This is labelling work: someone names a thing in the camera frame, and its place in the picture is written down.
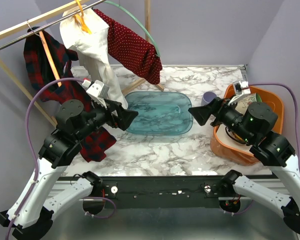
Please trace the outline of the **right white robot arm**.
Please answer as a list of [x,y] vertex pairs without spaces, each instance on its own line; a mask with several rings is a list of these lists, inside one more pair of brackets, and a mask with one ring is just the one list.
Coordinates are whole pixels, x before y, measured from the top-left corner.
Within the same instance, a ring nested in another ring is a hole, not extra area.
[[219,97],[207,105],[191,107],[188,111],[200,126],[214,116],[211,126],[222,124],[238,135],[250,147],[253,156],[280,179],[289,194],[281,194],[257,184],[236,170],[230,170],[211,190],[226,196],[238,194],[258,202],[275,212],[291,230],[300,235],[299,158],[290,142],[272,131],[278,115],[264,102],[251,103],[245,114],[241,114],[226,99]]

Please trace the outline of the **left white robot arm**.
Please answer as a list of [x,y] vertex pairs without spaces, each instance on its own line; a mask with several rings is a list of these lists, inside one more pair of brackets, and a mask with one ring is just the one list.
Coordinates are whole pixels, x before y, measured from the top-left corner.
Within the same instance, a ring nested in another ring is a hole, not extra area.
[[17,240],[40,240],[54,220],[80,199],[102,199],[103,181],[87,171],[70,187],[49,197],[53,186],[82,150],[83,140],[105,124],[125,131],[138,116],[121,103],[106,100],[91,112],[77,99],[61,105],[56,115],[57,126],[43,142],[34,158],[35,168],[15,204],[0,212],[0,224]]

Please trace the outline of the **white shirt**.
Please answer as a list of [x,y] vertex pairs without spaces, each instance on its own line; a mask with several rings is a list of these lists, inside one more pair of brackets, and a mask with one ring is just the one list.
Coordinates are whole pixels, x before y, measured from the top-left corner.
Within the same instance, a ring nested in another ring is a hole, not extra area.
[[99,80],[109,87],[108,98],[120,102],[127,109],[128,103],[109,63],[109,25],[91,8],[83,11],[83,20],[90,33],[82,29],[80,20],[74,16],[61,21],[59,30],[63,45],[77,52],[80,65],[85,67],[93,81]]

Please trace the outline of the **wooden hanger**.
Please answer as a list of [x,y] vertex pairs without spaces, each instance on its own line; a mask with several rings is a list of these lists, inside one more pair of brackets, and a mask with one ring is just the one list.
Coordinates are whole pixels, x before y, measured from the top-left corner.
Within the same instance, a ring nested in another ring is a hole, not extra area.
[[60,79],[60,76],[59,76],[59,73],[57,71],[57,68],[54,64],[54,61],[53,61],[53,58],[52,58],[52,55],[51,55],[51,52],[49,50],[49,46],[47,44],[47,41],[45,39],[45,36],[44,36],[44,33],[42,31],[40,31],[39,33],[35,33],[34,32],[34,29],[31,27],[29,21],[27,20],[26,21],[26,24],[28,25],[29,29],[37,36],[39,36],[40,40],[41,40],[41,43],[42,43],[42,46],[43,46],[43,49],[44,49],[44,52],[46,54],[46,57],[47,57],[47,60],[49,62],[49,65],[50,65],[50,68],[51,68],[51,71],[55,77],[56,80],[59,80]]

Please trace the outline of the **red polka dot skirt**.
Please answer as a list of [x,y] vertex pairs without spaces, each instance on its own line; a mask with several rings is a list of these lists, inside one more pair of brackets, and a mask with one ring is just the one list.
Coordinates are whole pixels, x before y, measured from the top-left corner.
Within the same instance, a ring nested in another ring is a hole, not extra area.
[[159,84],[163,67],[154,45],[100,10],[93,11],[109,26],[108,54],[138,77]]

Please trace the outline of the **yellow plastic hanger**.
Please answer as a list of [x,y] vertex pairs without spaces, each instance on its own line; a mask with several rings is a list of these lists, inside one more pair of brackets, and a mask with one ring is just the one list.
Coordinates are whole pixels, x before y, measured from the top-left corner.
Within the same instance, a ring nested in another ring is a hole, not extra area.
[[75,14],[73,16],[74,21],[75,21],[76,24],[81,26],[82,31],[84,31],[84,32],[88,33],[89,35],[91,35],[92,32],[89,29],[89,27],[86,25],[85,20],[84,20],[84,11],[83,11],[82,5],[81,5],[79,0],[75,0],[75,2],[77,3],[77,5],[79,7],[80,14]]

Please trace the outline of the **green wire hanger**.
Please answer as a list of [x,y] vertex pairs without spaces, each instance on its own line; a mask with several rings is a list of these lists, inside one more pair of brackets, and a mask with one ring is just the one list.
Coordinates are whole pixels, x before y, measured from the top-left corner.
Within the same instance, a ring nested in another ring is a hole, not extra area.
[[152,38],[150,32],[145,28],[145,26],[131,12],[129,12],[127,9],[125,9],[123,6],[121,6],[118,3],[115,3],[115,2],[112,2],[109,0],[106,0],[104,3],[115,6],[116,8],[118,8],[121,11],[123,11],[124,13],[126,13],[142,29],[142,31],[145,33],[146,40],[149,41],[154,46],[156,55],[158,57],[160,57],[160,51],[159,51],[156,41]]

